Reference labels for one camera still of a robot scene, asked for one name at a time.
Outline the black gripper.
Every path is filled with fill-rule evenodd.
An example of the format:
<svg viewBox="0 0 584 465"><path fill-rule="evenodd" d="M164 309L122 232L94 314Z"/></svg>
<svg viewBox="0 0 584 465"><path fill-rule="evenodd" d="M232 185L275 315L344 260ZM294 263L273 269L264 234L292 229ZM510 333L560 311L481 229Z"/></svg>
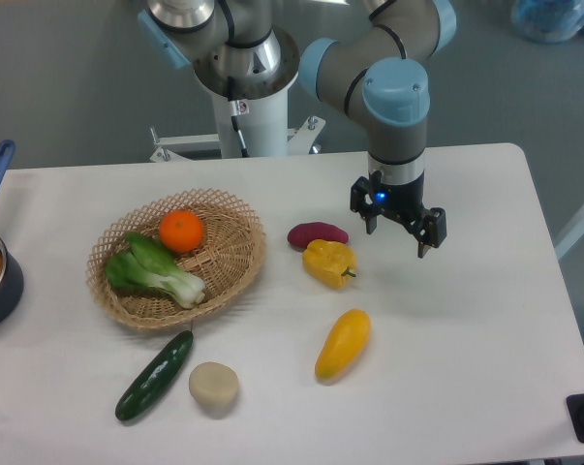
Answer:
<svg viewBox="0 0 584 465"><path fill-rule="evenodd" d="M417 257L423 259L446 239L446 211L423 204L423 174L404 185L385 181L379 170L361 176L351 187L350 210L365 222L367 234L375 231L380 216L401 225L418 242Z"/></svg>

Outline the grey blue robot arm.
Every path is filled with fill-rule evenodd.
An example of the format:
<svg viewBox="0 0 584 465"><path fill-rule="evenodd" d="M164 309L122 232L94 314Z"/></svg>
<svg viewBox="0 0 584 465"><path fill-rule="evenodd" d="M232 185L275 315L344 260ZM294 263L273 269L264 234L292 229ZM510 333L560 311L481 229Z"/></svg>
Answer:
<svg viewBox="0 0 584 465"><path fill-rule="evenodd" d="M430 109L422 61L456 29L447 1L369 1L369 31L344 45L321 38L299 49L268 1L150 1L138 14L145 37L174 67L191 66L215 110L226 158L285 156L288 91L299 83L360 126L368 173L350 208L368 232L379 217L402 225L420 253L446 238L446 214L423 203Z"/></svg>

